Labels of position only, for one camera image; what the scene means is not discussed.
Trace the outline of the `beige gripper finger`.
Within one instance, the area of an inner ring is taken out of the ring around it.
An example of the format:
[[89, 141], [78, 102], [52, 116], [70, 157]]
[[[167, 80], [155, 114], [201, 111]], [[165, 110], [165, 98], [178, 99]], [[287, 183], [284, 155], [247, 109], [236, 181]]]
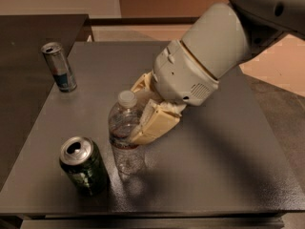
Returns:
[[129, 142], [146, 145], [160, 138], [175, 127], [182, 116], [186, 104], [167, 101], [158, 103], [152, 99], [146, 104], [139, 124], [132, 130]]
[[136, 97], [136, 107], [143, 111], [146, 107], [157, 112], [162, 97], [153, 85], [153, 73], [142, 74], [132, 85], [131, 91]]

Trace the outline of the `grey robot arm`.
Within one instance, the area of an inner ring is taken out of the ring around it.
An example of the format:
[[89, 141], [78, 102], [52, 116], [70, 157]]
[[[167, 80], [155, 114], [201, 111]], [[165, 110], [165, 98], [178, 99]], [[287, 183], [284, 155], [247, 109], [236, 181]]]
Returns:
[[167, 133], [187, 106], [201, 105], [218, 89], [225, 73], [287, 34], [305, 37], [305, 0], [229, 0], [210, 6], [132, 86], [145, 107], [130, 142], [148, 144]]

